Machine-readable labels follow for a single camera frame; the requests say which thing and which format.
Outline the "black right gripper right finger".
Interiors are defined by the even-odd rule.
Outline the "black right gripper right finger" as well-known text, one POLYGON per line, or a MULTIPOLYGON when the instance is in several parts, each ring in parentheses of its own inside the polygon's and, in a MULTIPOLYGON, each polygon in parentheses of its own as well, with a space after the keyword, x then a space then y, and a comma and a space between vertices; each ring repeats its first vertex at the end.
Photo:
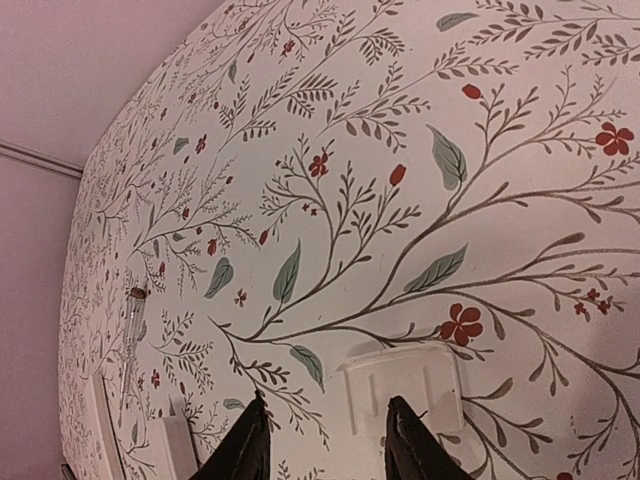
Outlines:
POLYGON ((388 404, 384 467, 387 479, 470 480, 401 396, 388 404))

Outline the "white remote control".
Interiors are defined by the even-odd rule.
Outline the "white remote control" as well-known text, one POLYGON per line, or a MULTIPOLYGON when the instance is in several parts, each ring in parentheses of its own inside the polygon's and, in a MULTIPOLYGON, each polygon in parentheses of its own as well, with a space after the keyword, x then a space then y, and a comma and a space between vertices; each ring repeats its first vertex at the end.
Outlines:
POLYGON ((150 420, 147 429, 153 479, 190 479, 198 470, 185 401, 168 396, 163 414, 150 420))

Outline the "white battery cover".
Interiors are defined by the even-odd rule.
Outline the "white battery cover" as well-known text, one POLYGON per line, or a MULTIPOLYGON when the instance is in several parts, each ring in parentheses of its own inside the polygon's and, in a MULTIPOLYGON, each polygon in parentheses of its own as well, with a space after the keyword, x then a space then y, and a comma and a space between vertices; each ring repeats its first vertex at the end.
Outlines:
POLYGON ((434 433, 464 427, 454 354, 440 342, 377 350, 346 359, 344 375, 352 434, 380 437, 391 398, 403 397, 434 433))

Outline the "white remote with QR label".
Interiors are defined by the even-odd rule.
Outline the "white remote with QR label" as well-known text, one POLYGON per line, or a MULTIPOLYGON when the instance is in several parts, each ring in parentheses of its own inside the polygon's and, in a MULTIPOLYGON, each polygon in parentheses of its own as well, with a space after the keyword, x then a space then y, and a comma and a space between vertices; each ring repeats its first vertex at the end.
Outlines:
POLYGON ((124 480, 125 472, 118 451, 108 396, 101 373, 90 376, 87 389, 89 416, 97 445, 99 478, 124 480))

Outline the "clear plastic screwdriver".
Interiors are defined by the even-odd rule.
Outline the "clear plastic screwdriver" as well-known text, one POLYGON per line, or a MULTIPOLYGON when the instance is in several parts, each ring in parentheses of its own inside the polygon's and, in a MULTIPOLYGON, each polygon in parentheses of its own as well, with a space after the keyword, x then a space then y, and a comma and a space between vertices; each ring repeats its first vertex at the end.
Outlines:
POLYGON ((121 377, 118 425, 122 424, 122 412, 130 388, 132 365, 136 356, 136 346, 143 324, 144 308, 147 298, 146 286, 132 287, 126 298, 126 315, 123 336, 123 369, 121 377))

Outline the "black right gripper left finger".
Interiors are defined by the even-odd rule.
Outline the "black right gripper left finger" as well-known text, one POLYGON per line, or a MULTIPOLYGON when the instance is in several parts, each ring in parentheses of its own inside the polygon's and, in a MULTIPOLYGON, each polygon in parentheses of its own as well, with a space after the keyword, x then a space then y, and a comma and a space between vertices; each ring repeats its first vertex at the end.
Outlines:
POLYGON ((271 430, 266 403, 256 391, 210 458, 191 480, 256 480, 271 477, 271 430))

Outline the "aluminium back left frame post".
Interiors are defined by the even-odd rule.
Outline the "aluminium back left frame post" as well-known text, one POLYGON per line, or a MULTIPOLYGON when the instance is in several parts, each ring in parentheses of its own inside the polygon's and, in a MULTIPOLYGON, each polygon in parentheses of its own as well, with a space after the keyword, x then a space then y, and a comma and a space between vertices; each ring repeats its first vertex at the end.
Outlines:
POLYGON ((84 168, 74 163, 60 160, 53 156, 10 143, 6 140, 0 142, 0 147, 3 158, 71 179, 80 180, 83 177, 84 168))

